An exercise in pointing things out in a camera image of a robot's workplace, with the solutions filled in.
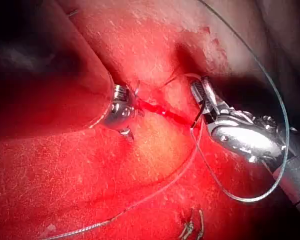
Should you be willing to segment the right arm needle driver jaw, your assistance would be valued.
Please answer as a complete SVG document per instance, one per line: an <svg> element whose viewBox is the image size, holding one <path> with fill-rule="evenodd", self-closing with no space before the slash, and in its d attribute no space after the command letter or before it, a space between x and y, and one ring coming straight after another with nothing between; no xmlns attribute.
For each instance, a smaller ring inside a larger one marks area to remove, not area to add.
<svg viewBox="0 0 300 240"><path fill-rule="evenodd" d="M205 93L205 103L203 115L205 117L217 117L229 115L231 107L218 96L217 92L210 83L210 79L205 76L201 78L201 84Z"/></svg>
<svg viewBox="0 0 300 240"><path fill-rule="evenodd" d="M205 123L212 123L212 106L205 93L202 82L200 80L193 81L190 85L190 90L200 108L199 113L194 119L194 122L197 123L199 118L202 116Z"/></svg>

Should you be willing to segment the left arm needle driver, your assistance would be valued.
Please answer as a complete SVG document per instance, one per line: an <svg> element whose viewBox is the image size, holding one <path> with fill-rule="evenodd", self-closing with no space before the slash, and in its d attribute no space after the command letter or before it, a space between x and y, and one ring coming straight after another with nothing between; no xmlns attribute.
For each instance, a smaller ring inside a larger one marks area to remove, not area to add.
<svg viewBox="0 0 300 240"><path fill-rule="evenodd" d="M121 131L129 127L136 114L136 97L127 85L114 85L112 104L103 124L113 130Z"/></svg>

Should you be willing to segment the right arm needle driver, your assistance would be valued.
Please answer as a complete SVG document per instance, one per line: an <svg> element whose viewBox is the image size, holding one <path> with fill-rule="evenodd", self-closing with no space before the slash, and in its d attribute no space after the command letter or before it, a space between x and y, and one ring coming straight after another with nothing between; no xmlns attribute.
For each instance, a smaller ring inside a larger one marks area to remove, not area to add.
<svg viewBox="0 0 300 240"><path fill-rule="evenodd" d="M271 116L256 118L248 111L223 109L215 119L207 120L207 129L216 143L250 163L284 157L286 144Z"/></svg>

